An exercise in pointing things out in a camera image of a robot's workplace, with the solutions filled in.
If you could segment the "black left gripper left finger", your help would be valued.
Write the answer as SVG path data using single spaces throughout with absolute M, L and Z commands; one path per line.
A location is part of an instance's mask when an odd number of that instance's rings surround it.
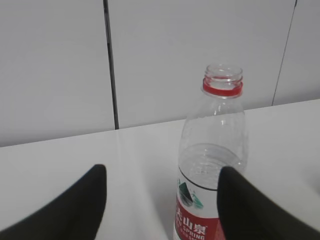
M 94 240 L 107 202 L 107 169 L 94 165 L 71 187 L 23 220 L 2 240 Z

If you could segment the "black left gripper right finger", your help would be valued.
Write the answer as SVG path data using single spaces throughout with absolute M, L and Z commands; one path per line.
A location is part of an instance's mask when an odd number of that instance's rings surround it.
M 217 210 L 227 240 L 318 240 L 320 232 L 266 197 L 236 169 L 224 166 Z

